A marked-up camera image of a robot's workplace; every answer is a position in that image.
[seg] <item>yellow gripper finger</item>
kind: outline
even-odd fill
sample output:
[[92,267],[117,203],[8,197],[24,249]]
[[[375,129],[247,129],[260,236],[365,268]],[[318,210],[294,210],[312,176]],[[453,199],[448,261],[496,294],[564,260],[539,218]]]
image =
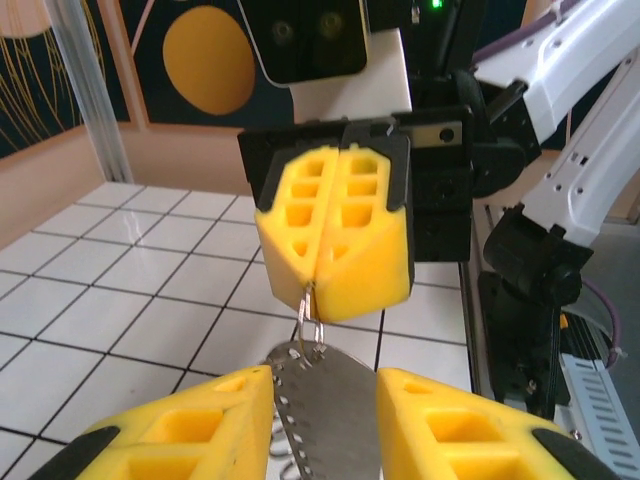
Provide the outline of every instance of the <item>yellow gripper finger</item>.
[[378,370],[385,480],[611,480],[551,422],[396,369]]
[[31,478],[264,480],[272,423],[271,367],[248,368],[94,425]]
[[312,315],[349,320],[409,297],[413,239],[409,141],[280,151],[255,215],[273,295]]

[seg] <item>metal spring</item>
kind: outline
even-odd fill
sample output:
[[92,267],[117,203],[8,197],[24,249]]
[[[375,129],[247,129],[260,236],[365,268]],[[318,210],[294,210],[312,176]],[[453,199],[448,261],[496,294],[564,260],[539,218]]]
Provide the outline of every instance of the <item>metal spring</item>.
[[277,413],[273,416],[269,456],[278,462],[288,460],[280,470],[280,480],[302,480],[300,470],[293,455],[293,450],[291,449],[291,445],[284,431],[284,426]]

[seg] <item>floor tile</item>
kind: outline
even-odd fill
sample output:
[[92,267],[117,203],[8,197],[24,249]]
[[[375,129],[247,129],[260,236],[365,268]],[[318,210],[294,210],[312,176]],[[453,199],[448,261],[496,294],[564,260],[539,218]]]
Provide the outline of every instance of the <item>floor tile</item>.
[[0,372],[0,425],[39,433],[99,359],[96,353],[31,343]]
[[165,217],[147,232],[139,245],[190,252],[213,225],[213,220]]
[[27,343],[29,343],[29,340],[24,338],[0,335],[0,368],[4,367]]
[[71,205],[35,230],[81,237],[112,212],[113,210],[108,208]]
[[235,195],[224,193],[191,192],[171,211],[171,215],[187,215],[217,219],[224,213]]
[[0,331],[37,335],[84,289],[80,285],[30,278],[0,300]]
[[149,300],[145,295],[90,288],[39,338],[106,352]]
[[[313,339],[314,326],[312,324],[305,325],[304,331],[305,339]],[[325,325],[324,339],[327,345],[342,350],[371,369],[375,367],[378,333]]]
[[162,215],[118,210],[85,235],[85,238],[133,244],[153,227]]
[[78,240],[38,275],[91,284],[126,251],[127,246],[93,240]]
[[466,347],[383,335],[378,368],[392,367],[471,390]]
[[408,301],[387,309],[384,331],[466,343],[460,292],[414,285]]
[[31,477],[63,448],[57,443],[36,440],[4,480],[24,480]]
[[273,296],[267,276],[267,267],[262,263],[254,263],[249,267],[240,286],[231,297],[229,306],[287,317],[298,315],[297,312]]
[[0,297],[4,297],[9,290],[15,288],[20,282],[27,278],[24,275],[0,272]]
[[218,222],[196,248],[196,253],[251,260],[260,246],[253,225]]
[[126,183],[103,183],[76,203],[116,208],[123,205],[143,188],[144,187],[140,185],[130,185]]
[[104,287],[155,294],[185,255],[134,247],[98,280]]
[[73,242],[72,238],[27,233],[0,250],[0,270],[32,274]]
[[415,283],[460,288],[457,263],[416,263]]
[[68,442],[94,423],[166,397],[180,379],[179,370],[107,357],[45,431]]
[[225,310],[192,368],[225,375],[258,365],[277,344],[289,341],[294,328],[291,320]]
[[[289,463],[288,459],[269,458],[265,480],[280,480],[280,471]],[[295,468],[287,472],[285,478],[300,478],[300,471]]]
[[176,392],[187,390],[188,388],[195,387],[202,383],[211,382],[215,380],[215,378],[216,377],[212,377],[210,375],[203,375],[202,373],[187,372],[184,378],[180,381],[180,385],[178,385]]
[[120,339],[113,353],[187,367],[218,313],[220,309],[214,307],[157,298]]
[[167,213],[187,194],[186,190],[171,188],[147,187],[122,208],[146,212]]
[[238,197],[233,205],[222,216],[223,220],[255,223],[256,204],[253,197]]
[[246,262],[192,255],[164,286],[160,295],[224,305],[246,268]]

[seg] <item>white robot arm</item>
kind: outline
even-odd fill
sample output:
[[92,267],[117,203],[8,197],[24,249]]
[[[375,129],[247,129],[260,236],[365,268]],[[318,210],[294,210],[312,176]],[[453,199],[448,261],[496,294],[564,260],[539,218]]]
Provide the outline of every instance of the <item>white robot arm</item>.
[[600,79],[607,89],[545,178],[522,200],[523,215],[589,246],[640,167],[640,2],[583,0],[560,24],[478,64],[481,81],[528,85],[524,101],[540,142]]

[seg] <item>white tile floor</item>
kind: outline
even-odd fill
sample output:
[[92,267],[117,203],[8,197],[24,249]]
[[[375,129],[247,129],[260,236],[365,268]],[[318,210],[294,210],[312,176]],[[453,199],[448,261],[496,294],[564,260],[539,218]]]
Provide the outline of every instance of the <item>white tile floor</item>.
[[[0,251],[2,480],[24,480],[105,416],[292,337],[253,210],[249,197],[105,184]],[[417,265],[415,282],[408,302],[329,326],[327,342],[469,389],[457,265]]]

